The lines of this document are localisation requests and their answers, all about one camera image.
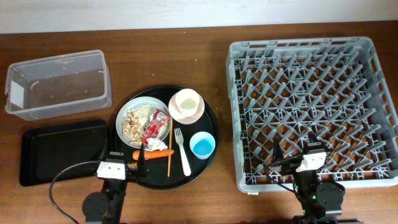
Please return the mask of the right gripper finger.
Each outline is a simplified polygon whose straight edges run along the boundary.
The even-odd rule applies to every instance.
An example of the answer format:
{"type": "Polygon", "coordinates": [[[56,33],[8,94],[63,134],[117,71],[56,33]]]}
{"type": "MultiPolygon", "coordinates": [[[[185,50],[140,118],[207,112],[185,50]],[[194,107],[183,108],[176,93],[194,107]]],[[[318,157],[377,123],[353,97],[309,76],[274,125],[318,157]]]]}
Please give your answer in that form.
{"type": "Polygon", "coordinates": [[[331,152],[331,150],[322,143],[313,132],[308,133],[309,143],[307,144],[307,152],[331,152]]]}
{"type": "Polygon", "coordinates": [[[274,148],[272,152],[272,165],[276,166],[278,162],[284,159],[284,156],[282,153],[282,149],[280,147],[279,140],[276,137],[274,137],[273,142],[274,142],[274,148]]]}

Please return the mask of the white napkin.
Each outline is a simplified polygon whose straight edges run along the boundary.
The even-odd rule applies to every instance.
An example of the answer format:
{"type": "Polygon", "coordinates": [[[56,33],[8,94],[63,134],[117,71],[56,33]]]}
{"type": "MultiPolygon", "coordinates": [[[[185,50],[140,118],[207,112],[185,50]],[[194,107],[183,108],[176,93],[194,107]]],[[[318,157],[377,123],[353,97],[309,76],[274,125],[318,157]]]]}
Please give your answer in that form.
{"type": "Polygon", "coordinates": [[[168,146],[159,138],[147,138],[147,151],[162,151],[168,146]]]}

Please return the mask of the rice and nut scraps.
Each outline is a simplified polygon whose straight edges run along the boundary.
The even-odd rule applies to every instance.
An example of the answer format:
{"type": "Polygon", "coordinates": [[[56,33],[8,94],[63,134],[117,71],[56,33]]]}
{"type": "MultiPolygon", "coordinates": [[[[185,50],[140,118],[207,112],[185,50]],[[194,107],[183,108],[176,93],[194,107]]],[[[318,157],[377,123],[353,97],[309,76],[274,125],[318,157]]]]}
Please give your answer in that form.
{"type": "Polygon", "coordinates": [[[129,144],[142,143],[141,139],[155,111],[156,108],[150,104],[126,110],[123,116],[122,134],[128,137],[129,144]]]}

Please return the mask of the white plastic fork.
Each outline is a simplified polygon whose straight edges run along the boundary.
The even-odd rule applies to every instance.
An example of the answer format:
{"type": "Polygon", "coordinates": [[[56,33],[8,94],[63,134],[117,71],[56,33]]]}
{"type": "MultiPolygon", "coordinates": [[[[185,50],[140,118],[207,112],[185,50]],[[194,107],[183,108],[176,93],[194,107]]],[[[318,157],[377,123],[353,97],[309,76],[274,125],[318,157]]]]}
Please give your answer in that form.
{"type": "Polygon", "coordinates": [[[181,157],[181,162],[182,162],[182,169],[183,169],[183,173],[185,176],[190,176],[191,175],[191,168],[190,168],[190,164],[188,162],[186,153],[185,153],[185,149],[183,146],[183,135],[182,132],[180,130],[180,128],[175,128],[174,129],[174,134],[175,134],[175,141],[179,146],[180,149],[180,157],[181,157]]]}

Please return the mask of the grey plate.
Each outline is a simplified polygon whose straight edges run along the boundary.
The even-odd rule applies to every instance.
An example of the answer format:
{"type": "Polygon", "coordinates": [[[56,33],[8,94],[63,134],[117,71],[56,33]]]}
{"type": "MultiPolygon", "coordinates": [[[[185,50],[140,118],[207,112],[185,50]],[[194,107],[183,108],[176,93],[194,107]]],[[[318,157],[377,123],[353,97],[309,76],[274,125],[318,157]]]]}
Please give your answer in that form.
{"type": "Polygon", "coordinates": [[[125,103],[116,116],[116,132],[122,142],[130,147],[140,148],[145,130],[157,110],[161,110],[169,117],[156,136],[159,140],[164,140],[169,135],[171,125],[168,107],[157,98],[140,96],[125,103]]]}

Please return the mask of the red sauce packet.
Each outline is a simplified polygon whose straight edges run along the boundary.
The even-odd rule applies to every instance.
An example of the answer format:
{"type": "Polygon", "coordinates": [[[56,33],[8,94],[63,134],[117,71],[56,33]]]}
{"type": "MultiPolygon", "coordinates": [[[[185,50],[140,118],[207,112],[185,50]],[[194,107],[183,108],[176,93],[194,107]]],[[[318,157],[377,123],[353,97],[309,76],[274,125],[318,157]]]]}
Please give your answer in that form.
{"type": "Polygon", "coordinates": [[[144,135],[142,137],[142,142],[147,144],[149,138],[156,138],[159,134],[160,128],[170,119],[162,110],[157,109],[153,115],[152,120],[146,127],[144,135]]]}

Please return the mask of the wooden chopstick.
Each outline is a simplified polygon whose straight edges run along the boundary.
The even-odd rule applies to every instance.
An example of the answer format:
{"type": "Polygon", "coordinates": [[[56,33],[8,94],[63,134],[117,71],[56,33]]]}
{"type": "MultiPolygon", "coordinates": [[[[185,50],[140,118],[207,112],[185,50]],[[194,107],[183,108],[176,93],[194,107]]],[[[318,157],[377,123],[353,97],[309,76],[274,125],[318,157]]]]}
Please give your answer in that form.
{"type": "MultiPolygon", "coordinates": [[[[170,117],[170,132],[169,132],[169,149],[172,149],[172,135],[173,135],[173,118],[170,117]]],[[[171,168],[171,154],[168,156],[167,163],[167,178],[170,177],[170,168],[171,168]]]]}

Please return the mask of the blue cup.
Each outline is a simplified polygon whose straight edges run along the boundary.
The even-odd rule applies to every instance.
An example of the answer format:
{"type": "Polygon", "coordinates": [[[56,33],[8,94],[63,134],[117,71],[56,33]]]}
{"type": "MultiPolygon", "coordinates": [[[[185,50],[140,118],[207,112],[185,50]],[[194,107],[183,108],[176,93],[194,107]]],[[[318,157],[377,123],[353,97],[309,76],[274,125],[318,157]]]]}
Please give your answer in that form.
{"type": "Polygon", "coordinates": [[[204,160],[208,159],[215,150],[216,141],[210,133],[200,131],[190,138],[189,146],[198,159],[204,160]]]}

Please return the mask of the pink bowl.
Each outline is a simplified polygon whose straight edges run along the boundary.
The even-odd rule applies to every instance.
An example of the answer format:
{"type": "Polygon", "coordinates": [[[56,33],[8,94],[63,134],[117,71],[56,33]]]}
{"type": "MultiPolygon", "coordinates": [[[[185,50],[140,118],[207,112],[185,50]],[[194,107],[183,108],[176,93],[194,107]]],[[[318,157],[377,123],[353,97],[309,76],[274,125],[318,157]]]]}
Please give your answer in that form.
{"type": "Polygon", "coordinates": [[[203,98],[200,97],[200,102],[197,108],[197,112],[193,116],[186,117],[183,114],[181,114],[180,110],[178,109],[178,106],[175,101],[176,96],[177,94],[175,93],[171,97],[168,107],[170,116],[173,118],[173,120],[179,122],[180,124],[193,124],[197,122],[201,118],[205,110],[205,102],[203,98]]]}

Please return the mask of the white cup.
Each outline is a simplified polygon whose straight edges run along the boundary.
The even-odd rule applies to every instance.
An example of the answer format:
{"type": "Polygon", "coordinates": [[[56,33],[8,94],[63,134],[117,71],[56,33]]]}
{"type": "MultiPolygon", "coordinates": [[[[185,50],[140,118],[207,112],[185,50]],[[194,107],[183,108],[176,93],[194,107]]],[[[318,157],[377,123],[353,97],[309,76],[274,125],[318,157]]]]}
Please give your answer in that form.
{"type": "Polygon", "coordinates": [[[200,96],[195,90],[186,88],[177,93],[175,102],[181,114],[190,117],[197,112],[200,96]]]}

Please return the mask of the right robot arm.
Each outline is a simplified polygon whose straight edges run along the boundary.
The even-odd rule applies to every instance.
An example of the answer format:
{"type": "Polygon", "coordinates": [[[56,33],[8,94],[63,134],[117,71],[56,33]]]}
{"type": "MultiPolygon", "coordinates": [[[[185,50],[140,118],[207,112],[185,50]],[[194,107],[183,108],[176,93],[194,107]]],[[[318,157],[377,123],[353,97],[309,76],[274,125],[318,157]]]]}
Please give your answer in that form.
{"type": "Polygon", "coordinates": [[[302,215],[293,217],[293,223],[338,223],[345,188],[335,181],[318,179],[317,171],[325,165],[331,150],[312,132],[308,138],[302,152],[288,158],[283,157],[279,140],[274,138],[271,166],[279,166],[282,175],[293,177],[292,191],[303,209],[302,215]]]}

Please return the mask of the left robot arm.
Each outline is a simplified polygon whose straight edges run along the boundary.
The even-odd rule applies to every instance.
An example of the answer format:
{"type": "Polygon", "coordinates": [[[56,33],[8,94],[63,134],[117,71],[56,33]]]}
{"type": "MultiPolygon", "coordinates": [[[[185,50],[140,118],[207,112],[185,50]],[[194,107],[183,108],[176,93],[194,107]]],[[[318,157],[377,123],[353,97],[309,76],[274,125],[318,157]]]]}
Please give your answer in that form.
{"type": "Polygon", "coordinates": [[[127,164],[124,154],[110,151],[99,161],[95,176],[103,180],[101,191],[89,194],[83,201],[85,223],[119,223],[127,184],[137,183],[146,176],[144,146],[139,149],[134,167],[127,164]]]}

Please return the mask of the brown food scrap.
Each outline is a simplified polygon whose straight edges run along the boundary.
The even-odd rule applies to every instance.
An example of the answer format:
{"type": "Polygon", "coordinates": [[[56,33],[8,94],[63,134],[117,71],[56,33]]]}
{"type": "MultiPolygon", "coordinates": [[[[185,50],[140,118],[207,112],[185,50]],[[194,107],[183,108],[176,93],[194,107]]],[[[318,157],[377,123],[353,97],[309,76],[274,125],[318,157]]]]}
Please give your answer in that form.
{"type": "Polygon", "coordinates": [[[136,162],[127,163],[127,168],[129,170],[138,170],[138,165],[136,162]]]}

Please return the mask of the round black serving tray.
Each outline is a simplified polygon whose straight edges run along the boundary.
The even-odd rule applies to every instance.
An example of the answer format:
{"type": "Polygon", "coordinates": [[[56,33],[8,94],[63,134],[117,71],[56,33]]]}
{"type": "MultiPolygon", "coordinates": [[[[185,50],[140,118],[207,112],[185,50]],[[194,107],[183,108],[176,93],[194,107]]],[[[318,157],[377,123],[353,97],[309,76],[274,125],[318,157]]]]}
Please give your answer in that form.
{"type": "MultiPolygon", "coordinates": [[[[141,96],[151,96],[157,98],[163,103],[169,103],[171,97],[178,91],[182,90],[180,86],[172,85],[161,85],[148,88],[141,91],[135,95],[132,95],[128,100],[126,100],[122,105],[127,103],[134,98],[141,96]]],[[[168,190],[181,187],[189,182],[194,181],[197,177],[202,175],[202,173],[211,164],[213,158],[215,157],[218,143],[219,143],[219,127],[217,118],[211,109],[210,105],[204,101],[205,110],[202,116],[193,124],[181,124],[177,121],[173,121],[174,128],[180,128],[183,135],[183,146],[187,155],[188,162],[191,168],[191,175],[185,176],[183,174],[182,162],[179,153],[178,144],[173,139],[172,146],[176,147],[174,153],[171,155],[171,167],[170,167],[170,177],[167,177],[167,157],[161,157],[157,159],[150,159],[146,161],[146,176],[139,177],[137,179],[137,184],[149,189],[155,190],[168,190]],[[212,152],[209,158],[199,159],[197,158],[192,150],[190,149],[190,139],[197,132],[204,131],[210,133],[215,139],[215,150],[212,152]]],[[[124,153],[124,158],[127,162],[137,162],[132,158],[132,153],[135,150],[139,150],[128,146],[123,140],[118,136],[116,132],[116,115],[112,120],[111,126],[109,128],[108,137],[108,148],[110,151],[118,151],[124,153]]]]}

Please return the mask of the black rectangular tray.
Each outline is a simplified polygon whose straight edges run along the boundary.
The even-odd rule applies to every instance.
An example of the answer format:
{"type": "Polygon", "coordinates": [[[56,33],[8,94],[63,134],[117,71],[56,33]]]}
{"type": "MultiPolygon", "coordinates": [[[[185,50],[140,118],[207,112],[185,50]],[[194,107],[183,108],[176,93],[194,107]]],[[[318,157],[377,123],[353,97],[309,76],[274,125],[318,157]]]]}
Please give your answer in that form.
{"type": "Polygon", "coordinates": [[[62,170],[81,162],[100,159],[108,143],[103,119],[37,128],[26,131],[21,141],[19,183],[50,183],[62,170]]]}

